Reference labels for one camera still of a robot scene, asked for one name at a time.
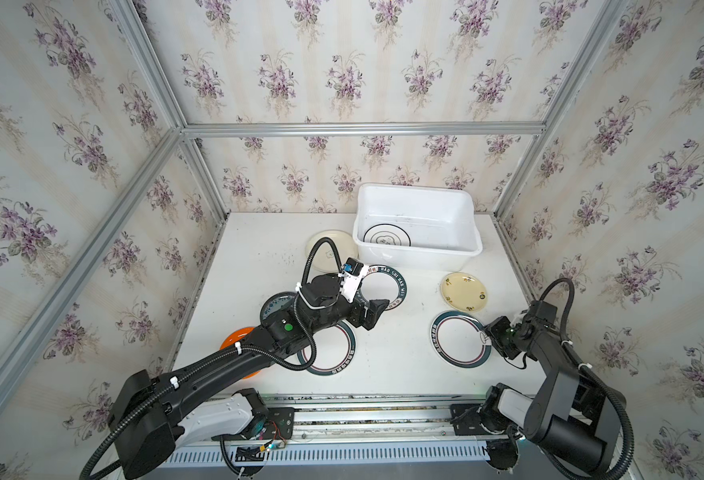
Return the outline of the white plate flower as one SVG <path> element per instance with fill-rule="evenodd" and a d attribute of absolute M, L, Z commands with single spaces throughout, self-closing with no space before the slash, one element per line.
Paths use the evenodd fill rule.
<path fill-rule="evenodd" d="M 364 234 L 365 243 L 405 246 L 412 245 L 410 235 L 402 227 L 390 223 L 380 223 L 371 226 Z"/>

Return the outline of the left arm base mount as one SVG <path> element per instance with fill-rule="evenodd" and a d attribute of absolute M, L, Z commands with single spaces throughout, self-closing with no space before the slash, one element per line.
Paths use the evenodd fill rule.
<path fill-rule="evenodd" d="M 242 398 L 250 420 L 238 432 L 218 437 L 219 447 L 227 468 L 238 479 L 252 479 L 263 468 L 260 462 L 273 450 L 283 449 L 293 436 L 295 409 L 291 407 L 270 409 L 255 389 L 236 392 L 232 399 Z M 240 446 L 231 452 L 231 441 L 257 441 L 256 446 Z"/>

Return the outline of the yellow cream plate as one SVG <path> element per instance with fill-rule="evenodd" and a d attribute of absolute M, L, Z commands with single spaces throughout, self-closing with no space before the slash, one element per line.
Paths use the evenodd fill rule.
<path fill-rule="evenodd" d="M 439 292 L 446 304 L 453 309 L 476 313 L 488 303 L 488 289 L 475 276 L 464 272 L 446 275 L 439 284 Z"/>

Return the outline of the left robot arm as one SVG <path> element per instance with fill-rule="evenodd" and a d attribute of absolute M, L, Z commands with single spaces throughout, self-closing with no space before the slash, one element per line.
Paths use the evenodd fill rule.
<path fill-rule="evenodd" d="M 343 260 L 331 238 L 320 238 L 294 291 L 270 298 L 259 325 L 243 338 L 177 370 L 159 376 L 141 370 L 125 381 L 107 418 L 109 434 L 81 478 L 102 479 L 122 470 L 125 478 L 137 479 L 151 472 L 188 433 L 183 420 L 214 395 L 273 365 L 310 369 L 320 331 L 343 322 L 372 330 L 390 302 L 369 300 L 361 288 L 366 277 L 384 270 L 353 257 Z"/>

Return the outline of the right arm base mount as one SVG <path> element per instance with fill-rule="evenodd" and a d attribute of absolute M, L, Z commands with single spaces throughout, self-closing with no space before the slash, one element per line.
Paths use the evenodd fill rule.
<path fill-rule="evenodd" d="M 519 461 L 518 442 L 523 439 L 522 427 L 532 399 L 499 383 L 491 386 L 482 403 L 460 403 L 450 406 L 456 436 L 495 435 L 487 440 L 487 463 L 498 472 L 512 473 Z"/>

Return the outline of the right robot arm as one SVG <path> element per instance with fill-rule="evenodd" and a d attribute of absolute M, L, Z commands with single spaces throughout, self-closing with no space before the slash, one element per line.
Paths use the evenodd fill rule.
<path fill-rule="evenodd" d="M 634 431 L 625 397 L 580 358 L 567 335 L 575 293 L 571 279 L 559 278 L 520 319 L 502 316 L 486 326 L 504 360 L 533 360 L 545 379 L 533 397 L 503 383 L 491 387 L 478 414 L 487 431 L 537 445 L 568 479 L 620 479 L 632 465 Z"/>

